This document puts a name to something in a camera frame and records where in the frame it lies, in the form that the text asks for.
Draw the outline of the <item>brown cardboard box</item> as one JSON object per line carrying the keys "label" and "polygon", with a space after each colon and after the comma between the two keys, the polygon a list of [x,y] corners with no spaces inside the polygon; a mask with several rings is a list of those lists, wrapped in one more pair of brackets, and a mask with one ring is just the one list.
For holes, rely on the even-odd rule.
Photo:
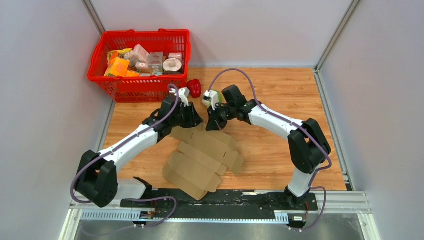
{"label": "brown cardboard box", "polygon": [[244,159],[236,141],[222,131],[206,131],[205,124],[200,124],[175,127],[170,137],[180,143],[166,161],[162,175],[196,201],[216,192],[227,171],[234,176],[241,172]]}

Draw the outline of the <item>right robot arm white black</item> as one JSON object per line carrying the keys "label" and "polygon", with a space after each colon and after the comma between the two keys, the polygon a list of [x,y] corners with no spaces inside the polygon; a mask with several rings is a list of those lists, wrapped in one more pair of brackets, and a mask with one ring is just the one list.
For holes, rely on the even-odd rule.
{"label": "right robot arm white black", "polygon": [[213,90],[203,93],[203,103],[208,106],[207,131],[221,131],[228,121],[237,119],[249,125],[268,130],[288,142],[293,176],[284,190],[285,203],[299,209],[311,190],[311,184],[320,167],[329,157],[331,147],[319,123],[312,118],[302,121],[278,113],[253,98],[247,100],[236,85],[222,90],[225,102]]}

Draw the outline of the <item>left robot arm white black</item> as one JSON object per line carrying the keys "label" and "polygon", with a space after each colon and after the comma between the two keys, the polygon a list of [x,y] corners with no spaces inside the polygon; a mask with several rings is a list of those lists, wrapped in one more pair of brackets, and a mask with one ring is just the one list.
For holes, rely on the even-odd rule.
{"label": "left robot arm white black", "polygon": [[173,128],[195,128],[203,123],[192,102],[181,97],[166,97],[160,108],[116,144],[94,152],[86,151],[80,160],[77,174],[70,187],[72,199],[80,204],[94,204],[104,208],[113,200],[134,200],[140,207],[148,207],[153,194],[140,179],[119,181],[119,171],[141,152],[171,134]]}

